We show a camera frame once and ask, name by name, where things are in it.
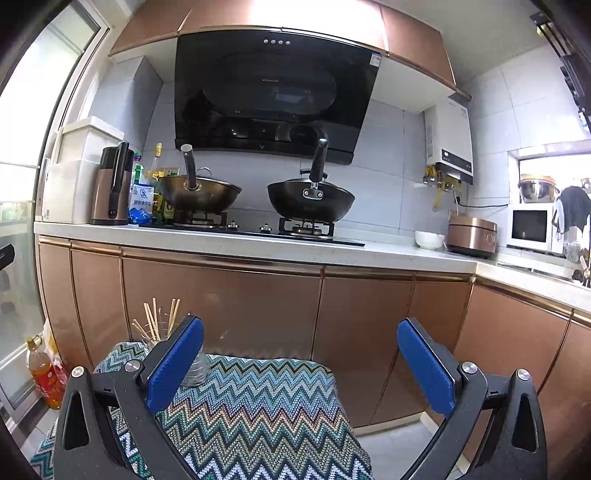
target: stove burner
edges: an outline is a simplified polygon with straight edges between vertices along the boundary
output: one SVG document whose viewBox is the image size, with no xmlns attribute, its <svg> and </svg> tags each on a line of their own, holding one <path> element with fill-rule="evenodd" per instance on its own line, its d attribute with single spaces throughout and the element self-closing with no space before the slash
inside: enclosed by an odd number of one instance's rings
<svg viewBox="0 0 591 480">
<path fill-rule="evenodd" d="M 291 233 L 298 233 L 300 235 L 322 236 L 322 230 L 320 228 L 298 225 L 291 228 Z"/>
<path fill-rule="evenodd" d="M 297 236 L 300 238 L 323 238 L 326 240 L 332 240 L 335 234 L 335 225 L 334 223 L 317 223 L 317 222 L 309 222 L 306 220 L 299 220 L 291 228 L 285 228 L 285 222 L 291 222 L 293 220 L 288 220 L 286 218 L 279 219 L 279 234 L 280 235 L 289 235 L 289 236 Z M 328 226 L 329 231 L 324 233 L 322 228 L 318 226 Z"/>
<path fill-rule="evenodd" d="M 191 229 L 224 230 L 227 228 L 226 225 L 228 225 L 228 214 L 226 212 L 219 214 L 189 212 L 186 210 L 175 210 L 174 212 L 173 226 L 182 226 Z"/>
</svg>

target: white tile wall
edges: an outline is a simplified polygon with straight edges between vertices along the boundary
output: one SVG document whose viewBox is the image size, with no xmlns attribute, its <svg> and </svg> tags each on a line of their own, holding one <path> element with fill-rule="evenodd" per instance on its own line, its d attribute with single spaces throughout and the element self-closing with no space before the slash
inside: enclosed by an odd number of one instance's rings
<svg viewBox="0 0 591 480">
<path fill-rule="evenodd" d="M 470 199 L 471 206 L 504 205 L 509 203 L 509 197 Z M 507 245 L 507 207 L 468 208 L 467 214 L 495 222 L 497 227 L 496 244 L 500 247 Z"/>
<path fill-rule="evenodd" d="M 476 157 L 506 152 L 521 146 L 513 109 L 470 119 L 472 148 Z"/>
<path fill-rule="evenodd" d="M 179 167 L 184 172 L 183 156 L 174 149 L 174 136 L 174 84 L 166 83 L 155 103 L 144 145 L 144 164 L 150 164 L 154 146 L 162 142 L 164 151 L 160 164 Z M 414 231 L 420 226 L 444 233 L 447 209 L 453 201 L 447 194 L 447 206 L 437 213 L 431 210 L 434 189 L 425 188 L 421 180 L 426 164 L 425 149 L 422 114 L 413 115 L 372 101 L 353 163 L 326 166 L 329 181 L 355 195 L 351 210 L 337 224 L 336 234 L 346 236 L 352 231 L 367 231 L 384 238 L 397 235 L 403 204 L 404 229 Z M 279 216 L 269 201 L 267 185 L 298 177 L 300 168 L 311 164 L 299 158 L 239 152 L 201 151 L 195 153 L 195 158 L 197 165 L 209 167 L 214 177 L 242 187 L 242 193 L 229 209 L 228 219 L 236 220 L 244 229 L 258 229 L 265 222 L 276 228 Z"/>
<path fill-rule="evenodd" d="M 509 89 L 500 67 L 471 80 L 465 89 L 472 95 L 472 101 L 468 104 L 468 114 L 471 121 L 513 107 Z"/>
<path fill-rule="evenodd" d="M 90 115 L 120 129 L 135 148 L 143 147 L 162 85 L 145 57 L 114 64 L 100 83 Z"/>
<path fill-rule="evenodd" d="M 470 198 L 509 197 L 509 166 L 507 152 L 475 158 L 474 184 Z"/>
<path fill-rule="evenodd" d="M 590 138 L 549 45 L 520 55 L 471 80 L 468 107 L 474 153 L 474 185 L 469 205 L 507 203 L 510 197 L 506 154 L 516 148 Z M 506 208 L 472 209 L 470 215 L 499 226 L 506 244 Z"/>
<path fill-rule="evenodd" d="M 549 45 L 531 50 L 501 65 L 513 107 L 558 93 L 570 96 L 560 71 L 561 66 L 561 60 Z"/>
<path fill-rule="evenodd" d="M 516 106 L 521 147 L 588 138 L 589 133 L 583 130 L 578 112 L 570 92 Z"/>
</svg>

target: kettle handle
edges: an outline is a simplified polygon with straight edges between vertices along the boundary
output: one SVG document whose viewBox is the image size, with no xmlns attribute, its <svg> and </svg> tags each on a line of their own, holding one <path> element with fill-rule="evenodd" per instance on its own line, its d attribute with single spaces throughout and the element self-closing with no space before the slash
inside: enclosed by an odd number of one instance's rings
<svg viewBox="0 0 591 480">
<path fill-rule="evenodd" d="M 121 142 L 117 147 L 117 153 L 115 154 L 113 175 L 111 177 L 111 191 L 109 192 L 109 218 L 111 220 L 117 218 L 119 209 L 119 195 L 121 194 L 121 186 L 123 185 L 125 160 L 127 159 L 128 149 L 129 144 L 127 142 Z"/>
</svg>

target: stainless steel bowl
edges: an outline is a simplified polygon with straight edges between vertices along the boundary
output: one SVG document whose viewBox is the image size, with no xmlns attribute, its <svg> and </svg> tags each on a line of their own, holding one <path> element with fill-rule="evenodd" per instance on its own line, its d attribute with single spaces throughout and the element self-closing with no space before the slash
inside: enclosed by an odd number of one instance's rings
<svg viewBox="0 0 591 480">
<path fill-rule="evenodd" d="M 555 183 L 543 179 L 521 180 L 517 186 L 524 203 L 554 203 L 560 193 Z"/>
</svg>

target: wok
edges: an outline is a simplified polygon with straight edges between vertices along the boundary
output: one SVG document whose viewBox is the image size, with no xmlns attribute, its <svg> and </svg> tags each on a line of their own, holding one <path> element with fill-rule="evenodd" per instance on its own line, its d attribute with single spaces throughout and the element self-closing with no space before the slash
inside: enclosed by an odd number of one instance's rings
<svg viewBox="0 0 591 480">
<path fill-rule="evenodd" d="M 195 172 L 193 147 L 184 144 L 181 151 L 187 175 L 160 178 L 160 191 L 165 200 L 178 210 L 207 213 L 221 213 L 233 204 L 242 189 L 226 181 L 198 176 Z M 200 170 L 207 170 L 211 174 L 207 167 L 200 168 L 197 172 Z"/>
<path fill-rule="evenodd" d="M 324 162 L 328 140 L 321 138 L 307 179 L 291 179 L 267 186 L 269 200 L 279 215 L 289 220 L 307 220 L 316 223 L 334 223 L 343 218 L 355 197 L 341 187 L 326 181 Z"/>
</svg>

